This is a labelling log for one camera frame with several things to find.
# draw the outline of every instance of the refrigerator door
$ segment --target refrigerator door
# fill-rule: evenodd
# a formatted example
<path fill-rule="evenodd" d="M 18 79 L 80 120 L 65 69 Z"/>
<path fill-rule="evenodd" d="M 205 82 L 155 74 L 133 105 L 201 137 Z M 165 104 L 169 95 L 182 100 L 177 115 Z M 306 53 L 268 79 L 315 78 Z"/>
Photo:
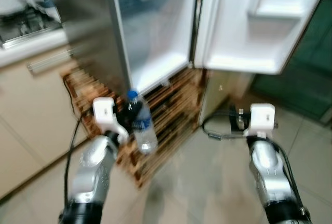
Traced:
<path fill-rule="evenodd" d="M 279 74 L 319 0 L 203 0 L 195 67 Z"/>

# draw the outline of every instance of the beige floor tile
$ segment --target beige floor tile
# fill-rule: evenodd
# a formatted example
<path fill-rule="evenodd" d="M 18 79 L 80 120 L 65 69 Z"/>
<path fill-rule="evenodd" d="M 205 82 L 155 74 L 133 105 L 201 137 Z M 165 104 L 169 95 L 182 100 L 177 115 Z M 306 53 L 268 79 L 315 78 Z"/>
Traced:
<path fill-rule="evenodd" d="M 192 133 L 186 141 L 184 141 L 180 148 L 168 159 L 166 160 L 166 162 L 164 164 L 162 164 L 158 170 L 155 173 L 154 178 L 156 177 L 156 175 L 161 174 L 164 170 L 166 170 L 169 166 L 171 166 L 170 164 L 172 164 L 174 161 L 178 161 L 179 157 L 182 156 L 182 151 L 184 149 L 186 149 L 187 146 L 190 146 L 191 142 L 193 140 L 195 140 L 196 138 L 202 138 L 204 137 L 203 132 L 202 131 L 195 131 L 194 133 Z"/>
<path fill-rule="evenodd" d="M 35 213 L 21 193 L 0 205 L 0 224 L 38 224 Z"/>
<path fill-rule="evenodd" d="M 71 179 L 78 168 L 80 154 L 88 145 L 89 143 L 84 144 L 73 154 L 68 183 L 69 188 L 71 187 Z M 64 168 L 65 161 L 50 169 L 49 172 L 38 178 L 23 192 L 27 202 L 43 223 L 57 220 L 60 211 L 63 209 Z M 118 167 L 113 167 L 103 217 L 118 220 L 133 204 L 139 194 L 140 192 L 136 189 L 131 179 Z"/>
<path fill-rule="evenodd" d="M 147 188 L 120 224 L 199 224 L 157 184 Z"/>
<path fill-rule="evenodd" d="M 302 125 L 289 154 L 294 177 L 332 203 L 332 143 L 320 132 Z"/>
<path fill-rule="evenodd" d="M 312 129 L 314 132 L 318 133 L 319 135 L 322 135 L 324 137 L 330 138 L 332 140 L 332 130 L 330 126 L 323 126 L 313 120 L 304 118 L 303 125 Z"/>
<path fill-rule="evenodd" d="M 154 181 L 199 223 L 258 223 L 262 209 L 248 163 L 245 141 L 216 141 L 199 130 Z"/>
<path fill-rule="evenodd" d="M 301 127 L 302 117 L 290 113 L 283 108 L 276 107 L 275 119 L 279 127 L 273 130 L 273 140 L 277 142 L 289 154 L 294 139 Z"/>
<path fill-rule="evenodd" d="M 322 202 L 314 195 L 299 188 L 303 204 L 308 208 L 312 223 L 328 224 L 332 223 L 332 206 Z M 261 224 L 269 224 L 264 214 Z"/>

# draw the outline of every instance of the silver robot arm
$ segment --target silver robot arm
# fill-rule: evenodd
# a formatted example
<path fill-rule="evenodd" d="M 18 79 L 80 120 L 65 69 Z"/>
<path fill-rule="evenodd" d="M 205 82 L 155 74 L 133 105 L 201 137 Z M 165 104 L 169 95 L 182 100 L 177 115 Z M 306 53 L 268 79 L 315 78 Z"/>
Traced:
<path fill-rule="evenodd" d="M 294 192 L 292 181 L 286 176 L 278 153 L 282 148 L 269 141 L 273 128 L 274 107 L 253 104 L 250 126 L 244 135 L 250 149 L 250 169 L 262 206 L 270 224 L 312 224 L 299 195 Z"/>
<path fill-rule="evenodd" d="M 72 192 L 63 214 L 62 224 L 100 224 L 103 205 L 109 188 L 109 174 L 120 144 L 128 141 L 128 132 L 117 122 L 112 98 L 93 101 L 95 121 L 103 135 L 94 138 L 79 160 L 79 169 L 72 183 Z"/>

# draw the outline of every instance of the refrigerator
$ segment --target refrigerator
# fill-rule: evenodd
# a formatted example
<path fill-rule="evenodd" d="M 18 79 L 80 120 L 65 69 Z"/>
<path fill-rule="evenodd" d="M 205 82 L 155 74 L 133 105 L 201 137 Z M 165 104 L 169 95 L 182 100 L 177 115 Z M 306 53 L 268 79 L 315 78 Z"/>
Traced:
<path fill-rule="evenodd" d="M 145 94 L 188 66 L 212 71 L 203 116 L 253 74 L 280 74 L 319 0 L 53 2 L 80 66 L 118 94 Z"/>

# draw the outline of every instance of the power cord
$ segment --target power cord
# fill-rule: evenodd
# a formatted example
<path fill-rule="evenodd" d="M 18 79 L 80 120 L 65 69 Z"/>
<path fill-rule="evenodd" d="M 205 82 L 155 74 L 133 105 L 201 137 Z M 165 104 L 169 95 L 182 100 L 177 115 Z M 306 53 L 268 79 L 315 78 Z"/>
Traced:
<path fill-rule="evenodd" d="M 66 81 L 67 77 L 69 77 L 69 74 L 63 76 L 63 78 L 62 78 L 62 82 L 63 82 L 63 84 L 64 84 L 64 86 L 65 86 L 65 88 L 66 88 L 66 90 L 67 90 L 67 92 L 68 92 L 69 98 L 70 98 L 70 100 L 71 100 L 71 107 L 72 107 L 73 114 L 74 114 L 75 117 L 78 119 L 78 117 L 77 117 L 76 114 L 75 114 L 75 107 L 74 107 L 74 104 L 73 104 L 72 94 L 71 94 L 71 92 L 70 92 L 70 90 L 69 90 L 69 88 L 68 88 L 68 85 L 67 85 L 67 81 Z"/>
<path fill-rule="evenodd" d="M 66 82 L 66 78 L 68 76 L 69 75 L 65 75 L 62 78 L 62 81 L 63 81 L 63 84 L 66 87 L 66 90 L 68 92 L 68 95 L 69 95 L 69 98 L 70 98 L 70 102 L 71 102 L 72 111 L 73 111 L 74 116 L 77 119 L 77 122 L 76 122 L 76 126 L 75 126 L 75 129 L 74 129 L 74 133 L 73 133 L 70 145 L 69 145 L 69 149 L 68 149 L 68 153 L 67 153 L 67 163 L 66 163 L 66 168 L 65 168 L 65 173 L 64 173 L 64 182 L 63 182 L 63 188 L 64 188 L 64 209 L 65 209 L 65 207 L 66 207 L 66 205 L 68 203 L 68 174 L 69 174 L 69 167 L 70 167 L 70 163 L 71 163 L 71 156 L 72 156 L 72 153 L 73 153 L 73 150 L 74 150 L 74 143 L 75 143 L 75 139 L 76 139 L 78 127 L 81 124 L 83 117 L 85 117 L 88 113 L 92 113 L 93 114 L 92 107 L 90 107 L 88 110 L 84 111 L 81 114 L 80 117 L 77 117 L 77 115 L 75 114 L 75 107 L 74 107 L 74 104 L 73 104 L 72 94 L 71 94 L 71 92 L 70 92 L 70 90 L 68 88 L 67 82 Z"/>
<path fill-rule="evenodd" d="M 72 153 L 73 153 L 73 149 L 74 149 L 74 142 L 75 142 L 75 139 L 76 139 L 76 134 L 77 134 L 78 127 L 79 127 L 79 124 L 82 121 L 83 116 L 84 115 L 82 114 L 79 117 L 79 119 L 77 120 L 75 129 L 74 129 L 74 133 L 73 133 L 70 145 L 69 145 L 68 153 L 67 153 L 67 163 L 66 163 L 66 169 L 65 169 L 65 172 L 64 172 L 64 182 L 63 182 L 63 188 L 64 188 L 64 209 L 66 208 L 67 203 L 68 203 L 68 173 L 69 173 L 69 166 L 70 166 L 70 163 L 71 163 L 71 157 L 72 157 Z"/>
<path fill-rule="evenodd" d="M 230 113 L 230 112 L 227 112 L 227 111 L 222 111 L 222 110 L 218 110 L 214 113 L 212 113 L 211 115 L 207 116 L 206 119 L 204 119 L 201 127 L 202 127 L 202 130 L 203 132 L 208 135 L 209 137 L 220 137 L 220 140 L 221 140 L 221 137 L 222 137 L 222 134 L 218 133 L 218 134 L 215 134 L 215 133 L 211 133 L 211 132 L 208 132 L 206 129 L 205 129 L 205 125 L 208 121 L 210 121 L 211 119 L 215 118 L 215 117 L 218 117 L 218 116 L 231 116 L 231 117 L 243 117 L 243 115 L 241 114 L 238 114 L 238 113 Z M 304 207 L 303 205 L 303 202 L 302 202 L 302 199 L 301 199 L 301 196 L 300 196 L 300 193 L 298 191 L 298 188 L 297 188 L 297 185 L 296 185 L 296 182 L 295 182 L 295 179 L 294 179 L 294 175 L 293 175 L 293 171 L 292 171 L 292 168 L 291 168 L 291 165 L 290 165 L 290 162 L 289 162 L 289 159 L 288 159 L 288 156 L 286 154 L 286 152 L 284 151 L 284 149 L 278 145 L 276 142 L 268 139 L 268 138 L 265 138 L 264 141 L 267 141 L 268 143 L 272 144 L 275 149 L 282 155 L 282 157 L 284 158 L 285 160 L 285 163 L 286 163 L 286 167 L 287 167 L 287 172 L 288 172 L 288 175 L 289 175 L 289 178 L 290 179 L 290 183 L 292 185 L 292 189 L 293 189 L 293 192 L 295 194 L 295 197 L 296 197 L 296 200 L 298 201 L 298 204 L 300 206 L 300 209 L 304 209 L 306 211 L 306 216 L 308 218 L 308 220 L 310 221 L 310 214 L 308 212 L 308 210 Z"/>

